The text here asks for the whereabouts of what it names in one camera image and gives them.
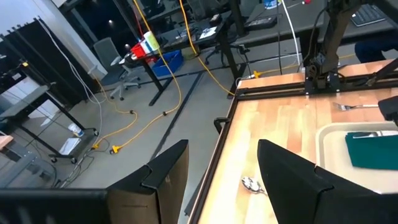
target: wooden table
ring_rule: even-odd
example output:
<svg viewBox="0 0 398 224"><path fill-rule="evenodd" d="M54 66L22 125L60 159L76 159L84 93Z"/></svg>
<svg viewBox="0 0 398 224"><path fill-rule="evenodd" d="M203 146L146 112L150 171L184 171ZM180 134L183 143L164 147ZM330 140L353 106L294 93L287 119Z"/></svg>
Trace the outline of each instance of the wooden table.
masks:
<svg viewBox="0 0 398 224"><path fill-rule="evenodd" d="M372 73L389 62L387 60L350 65L341 69L340 73L346 77ZM240 88L302 81L303 74L294 73L245 80ZM348 105L376 104L379 100L392 95L398 95L398 88L346 92L337 96L311 98L297 96L240 101L211 181L199 223L277 223L267 196L252 194L241 184L244 176L254 177L262 183L257 163L258 140L268 139L316 162L315 135L321 127L336 122L384 120L378 108L338 111L334 109L333 102Z"/></svg>

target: metal spoon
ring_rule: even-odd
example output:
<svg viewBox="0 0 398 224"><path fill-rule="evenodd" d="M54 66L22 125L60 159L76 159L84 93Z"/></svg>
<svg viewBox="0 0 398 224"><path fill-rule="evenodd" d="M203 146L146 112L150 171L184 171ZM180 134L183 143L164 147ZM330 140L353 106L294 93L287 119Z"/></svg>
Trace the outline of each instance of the metal spoon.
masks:
<svg viewBox="0 0 398 224"><path fill-rule="evenodd" d="M255 194L262 193L267 195L267 192L261 187L260 183L251 177L243 177L242 184L246 189L248 189L252 193Z"/></svg>

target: gray office chair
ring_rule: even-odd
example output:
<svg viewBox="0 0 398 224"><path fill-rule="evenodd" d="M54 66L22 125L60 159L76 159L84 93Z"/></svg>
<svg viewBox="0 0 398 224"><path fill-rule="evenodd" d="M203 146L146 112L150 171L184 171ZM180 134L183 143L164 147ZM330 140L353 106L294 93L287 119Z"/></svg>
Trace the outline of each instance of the gray office chair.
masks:
<svg viewBox="0 0 398 224"><path fill-rule="evenodd" d="M119 62L122 60L122 57L120 57L110 37L95 43L94 49L103 67L108 72L108 74L106 74L101 80L101 84L105 86L120 82L120 85L116 87L110 94L111 99L114 99L113 95L119 92L120 100L124 100L122 97L124 90L127 90L130 86L136 86L138 88L141 87L139 83L132 82L135 79L139 81L140 78L132 77L132 70L124 64L119 64ZM90 69L88 73L91 74L95 69L96 67Z"/></svg>

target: metal fork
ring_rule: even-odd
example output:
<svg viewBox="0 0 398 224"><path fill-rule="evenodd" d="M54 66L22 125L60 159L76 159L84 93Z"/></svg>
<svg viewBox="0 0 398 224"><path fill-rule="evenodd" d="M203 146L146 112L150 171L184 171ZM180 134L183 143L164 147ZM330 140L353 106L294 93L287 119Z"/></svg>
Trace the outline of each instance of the metal fork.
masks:
<svg viewBox="0 0 398 224"><path fill-rule="evenodd" d="M341 110L341 111L349 111L353 109L358 109L358 108L378 108L379 105L355 105L355 106L349 106L349 105L341 105L339 103L333 103L334 106Z"/></svg>

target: green napkin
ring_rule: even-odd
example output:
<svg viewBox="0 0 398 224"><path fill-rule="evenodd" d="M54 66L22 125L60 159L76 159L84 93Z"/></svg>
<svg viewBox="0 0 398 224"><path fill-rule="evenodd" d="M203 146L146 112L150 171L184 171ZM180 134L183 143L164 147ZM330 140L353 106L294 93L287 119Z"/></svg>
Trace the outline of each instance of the green napkin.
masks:
<svg viewBox="0 0 398 224"><path fill-rule="evenodd" d="M349 158L355 167L398 170L398 136L354 138L363 133L347 133Z"/></svg>

